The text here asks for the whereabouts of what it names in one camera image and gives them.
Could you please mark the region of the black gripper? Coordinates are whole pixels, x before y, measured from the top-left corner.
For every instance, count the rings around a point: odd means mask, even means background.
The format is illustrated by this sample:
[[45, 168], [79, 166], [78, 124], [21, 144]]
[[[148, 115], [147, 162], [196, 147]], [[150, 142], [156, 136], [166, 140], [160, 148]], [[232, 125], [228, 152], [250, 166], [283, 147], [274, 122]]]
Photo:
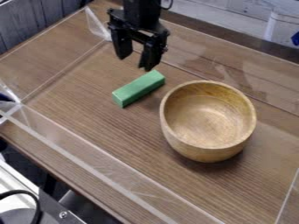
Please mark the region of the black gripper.
[[160, 63], [167, 48], [170, 31], [159, 19], [162, 10], [168, 9], [162, 6], [162, 0], [123, 0], [123, 9], [107, 10], [116, 56], [123, 60], [131, 55], [132, 41], [143, 44], [139, 67], [147, 72]]

